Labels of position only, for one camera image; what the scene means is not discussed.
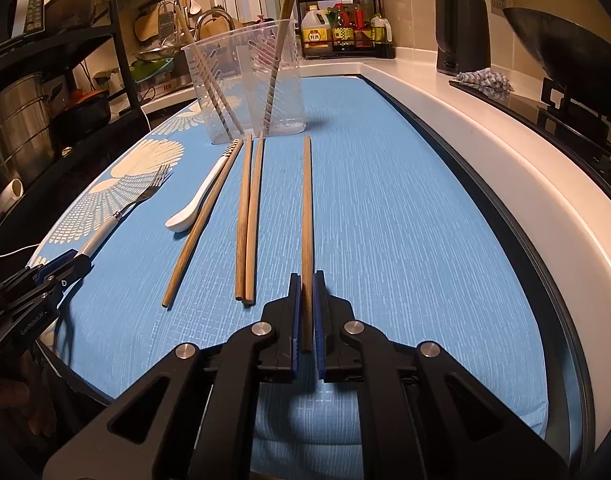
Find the person left hand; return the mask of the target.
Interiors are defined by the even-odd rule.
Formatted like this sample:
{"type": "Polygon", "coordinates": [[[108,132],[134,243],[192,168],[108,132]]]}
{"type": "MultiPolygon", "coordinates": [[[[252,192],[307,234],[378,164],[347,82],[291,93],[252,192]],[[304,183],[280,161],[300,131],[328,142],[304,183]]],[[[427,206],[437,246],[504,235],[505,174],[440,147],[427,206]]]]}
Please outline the person left hand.
{"type": "Polygon", "coordinates": [[[34,436],[54,429],[54,413],[31,352],[25,351],[11,372],[0,375],[0,411],[18,412],[34,436]]]}

